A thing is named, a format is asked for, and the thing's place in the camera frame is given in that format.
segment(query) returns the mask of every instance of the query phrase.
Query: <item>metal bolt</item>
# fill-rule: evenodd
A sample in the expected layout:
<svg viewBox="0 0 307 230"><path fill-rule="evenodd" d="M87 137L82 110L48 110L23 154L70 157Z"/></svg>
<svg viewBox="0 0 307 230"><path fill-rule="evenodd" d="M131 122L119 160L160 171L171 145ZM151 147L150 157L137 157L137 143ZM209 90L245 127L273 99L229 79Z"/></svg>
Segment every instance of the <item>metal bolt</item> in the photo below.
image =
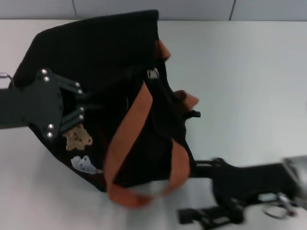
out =
<svg viewBox="0 0 307 230"><path fill-rule="evenodd" d="M44 77L44 81L45 81L45 82L49 82L49 81L50 81L50 78L49 78L49 77Z"/></svg>
<svg viewBox="0 0 307 230"><path fill-rule="evenodd" d="M53 134L52 133L47 133L47 137L52 138Z"/></svg>

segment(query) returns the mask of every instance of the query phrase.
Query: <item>white table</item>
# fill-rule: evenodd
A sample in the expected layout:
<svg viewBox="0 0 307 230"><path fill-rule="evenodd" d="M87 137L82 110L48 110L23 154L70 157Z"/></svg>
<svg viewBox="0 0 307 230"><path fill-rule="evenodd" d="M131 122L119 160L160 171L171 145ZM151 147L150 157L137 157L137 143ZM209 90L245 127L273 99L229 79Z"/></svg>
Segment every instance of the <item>white table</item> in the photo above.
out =
<svg viewBox="0 0 307 230"><path fill-rule="evenodd" d="M70 21L0 21L0 71L16 71L34 36ZM172 53L173 90L201 100L188 121L196 159L236 166L307 154L307 23L160 22ZM6 87L8 81L0 81ZM191 179L148 207L128 210L58 162L28 128L0 130L2 230L198 230L179 225L176 210L214 205L208 179ZM307 212L275 220L248 208L247 222L225 230L295 229Z"/></svg>

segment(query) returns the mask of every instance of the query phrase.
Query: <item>embroidered patch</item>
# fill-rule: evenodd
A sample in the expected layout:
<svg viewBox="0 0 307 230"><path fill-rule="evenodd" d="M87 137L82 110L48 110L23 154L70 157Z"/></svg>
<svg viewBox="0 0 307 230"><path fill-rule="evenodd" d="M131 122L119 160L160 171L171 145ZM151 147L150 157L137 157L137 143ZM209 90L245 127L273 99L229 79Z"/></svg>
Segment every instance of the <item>embroidered patch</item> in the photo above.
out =
<svg viewBox="0 0 307 230"><path fill-rule="evenodd" d="M84 156L82 159L80 156L76 156L71 159L72 166L83 173L89 174L102 174L103 171L100 169L96 169L95 166L91 164L91 160L88 156Z"/></svg>
<svg viewBox="0 0 307 230"><path fill-rule="evenodd" d="M93 144L93 138L87 133L82 124L78 124L72 130L63 134L66 137L66 150L71 151L74 148L84 150L86 145Z"/></svg>

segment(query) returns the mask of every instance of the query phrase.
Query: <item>cable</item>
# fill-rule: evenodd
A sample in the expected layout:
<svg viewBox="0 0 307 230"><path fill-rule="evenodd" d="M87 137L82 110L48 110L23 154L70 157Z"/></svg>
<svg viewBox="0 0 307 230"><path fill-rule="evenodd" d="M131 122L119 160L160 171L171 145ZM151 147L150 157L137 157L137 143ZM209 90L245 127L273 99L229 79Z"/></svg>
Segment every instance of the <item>cable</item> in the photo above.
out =
<svg viewBox="0 0 307 230"><path fill-rule="evenodd" d="M0 73L0 78L9 78L11 80L12 83L12 87L15 87L15 82L14 79L7 73Z"/></svg>

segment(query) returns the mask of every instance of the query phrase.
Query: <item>black fabric bag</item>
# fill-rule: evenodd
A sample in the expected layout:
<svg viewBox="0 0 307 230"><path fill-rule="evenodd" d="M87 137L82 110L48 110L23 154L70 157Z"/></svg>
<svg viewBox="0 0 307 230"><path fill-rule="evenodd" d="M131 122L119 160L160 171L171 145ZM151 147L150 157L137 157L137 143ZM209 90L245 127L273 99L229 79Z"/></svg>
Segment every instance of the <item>black fabric bag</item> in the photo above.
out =
<svg viewBox="0 0 307 230"><path fill-rule="evenodd" d="M189 167L194 167L185 140L185 119L193 116L193 112L183 103L187 95L175 94L168 86L165 58L159 54L157 20L157 11L142 11L48 29L34 38L14 76L16 87L23 87L34 80L38 69L49 68L79 82L85 92L94 93L96 99L103 102L103 109L85 114L82 128L92 138L92 143L84 150L67 150L67 138L62 135L48 142L31 126L59 161L100 191L108 187L104 164L109 145L143 87L153 99L151 109L116 173L114 184L127 187L168 179L174 142L184 147ZM151 73L158 78L151 79ZM64 114L67 114L75 108L74 100L68 93L63 93L63 99Z"/></svg>

